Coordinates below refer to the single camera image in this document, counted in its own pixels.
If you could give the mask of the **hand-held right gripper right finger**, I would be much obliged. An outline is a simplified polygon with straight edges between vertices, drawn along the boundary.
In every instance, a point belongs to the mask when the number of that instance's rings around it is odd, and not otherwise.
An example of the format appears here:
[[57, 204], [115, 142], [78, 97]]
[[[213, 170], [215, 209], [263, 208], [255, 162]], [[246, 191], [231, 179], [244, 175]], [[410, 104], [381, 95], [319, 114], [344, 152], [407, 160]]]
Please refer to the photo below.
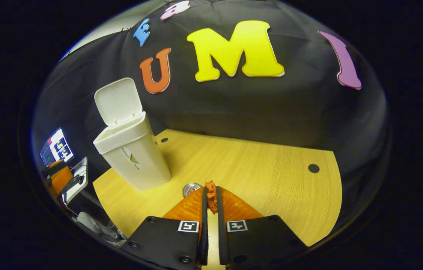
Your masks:
[[218, 252], [227, 269], [279, 269], [307, 246], [278, 215], [226, 220], [224, 188], [217, 187]]

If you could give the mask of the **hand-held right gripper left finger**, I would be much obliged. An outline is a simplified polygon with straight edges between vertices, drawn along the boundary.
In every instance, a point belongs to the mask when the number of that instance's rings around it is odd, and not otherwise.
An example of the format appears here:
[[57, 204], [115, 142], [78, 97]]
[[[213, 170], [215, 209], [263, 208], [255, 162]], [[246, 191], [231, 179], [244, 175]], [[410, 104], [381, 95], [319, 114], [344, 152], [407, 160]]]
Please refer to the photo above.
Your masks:
[[127, 253], [163, 269], [200, 269], [208, 264], [207, 188], [173, 208], [173, 217], [148, 216], [127, 240]]

